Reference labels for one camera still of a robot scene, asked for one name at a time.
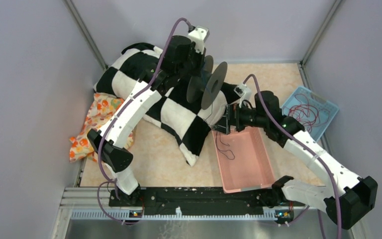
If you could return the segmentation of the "dark grey cable spool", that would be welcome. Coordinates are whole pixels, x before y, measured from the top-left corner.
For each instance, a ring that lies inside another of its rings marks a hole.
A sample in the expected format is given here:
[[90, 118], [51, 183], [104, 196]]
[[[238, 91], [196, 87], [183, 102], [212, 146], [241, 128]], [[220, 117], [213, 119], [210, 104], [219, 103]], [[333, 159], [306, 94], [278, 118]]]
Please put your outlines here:
[[214, 72], [212, 72], [213, 65], [213, 57], [205, 56], [200, 74], [191, 76], [187, 88], [187, 102], [200, 101], [203, 110], [208, 109], [214, 102], [227, 74], [228, 64], [226, 62], [221, 62]]

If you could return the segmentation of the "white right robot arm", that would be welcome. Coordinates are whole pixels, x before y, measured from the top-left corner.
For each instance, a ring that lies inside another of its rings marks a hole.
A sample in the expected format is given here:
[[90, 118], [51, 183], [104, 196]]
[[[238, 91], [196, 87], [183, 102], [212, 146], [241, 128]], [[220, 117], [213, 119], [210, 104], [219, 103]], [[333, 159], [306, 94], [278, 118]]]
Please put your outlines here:
[[283, 176], [272, 184], [272, 199], [268, 206], [296, 201], [325, 212], [340, 228], [348, 230], [375, 207], [378, 183], [371, 177], [361, 177], [339, 163], [325, 151], [296, 119], [286, 116], [271, 91], [255, 94], [255, 106], [248, 101], [242, 86], [226, 94], [226, 108], [215, 130], [230, 132], [247, 127], [262, 128], [267, 137], [299, 158], [316, 174], [323, 186], [304, 183]]

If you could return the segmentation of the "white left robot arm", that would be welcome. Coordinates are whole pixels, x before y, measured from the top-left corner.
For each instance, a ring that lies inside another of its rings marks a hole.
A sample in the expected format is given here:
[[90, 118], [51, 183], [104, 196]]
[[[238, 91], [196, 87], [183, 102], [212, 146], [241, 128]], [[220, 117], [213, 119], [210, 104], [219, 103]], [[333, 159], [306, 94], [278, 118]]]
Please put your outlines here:
[[100, 129], [91, 129], [87, 138], [114, 177], [116, 191], [128, 206], [139, 201], [139, 183], [130, 164], [133, 155], [124, 148], [128, 135], [166, 92], [185, 83], [186, 77], [198, 76], [203, 69], [208, 31], [198, 29], [187, 36], [168, 38], [164, 49], [150, 43], [126, 47], [95, 84], [95, 91], [118, 95], [126, 90], [124, 103]]

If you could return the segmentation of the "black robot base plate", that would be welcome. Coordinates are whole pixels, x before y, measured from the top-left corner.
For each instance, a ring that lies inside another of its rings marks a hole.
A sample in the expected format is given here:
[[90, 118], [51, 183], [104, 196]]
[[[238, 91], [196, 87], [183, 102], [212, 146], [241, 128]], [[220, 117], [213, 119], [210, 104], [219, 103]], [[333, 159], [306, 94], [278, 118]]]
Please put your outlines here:
[[112, 191], [108, 204], [138, 207], [146, 216], [173, 215], [176, 209], [185, 216], [258, 216], [275, 207], [300, 206], [280, 198], [272, 189], [225, 193], [221, 187], [147, 187], [130, 196], [117, 196]]

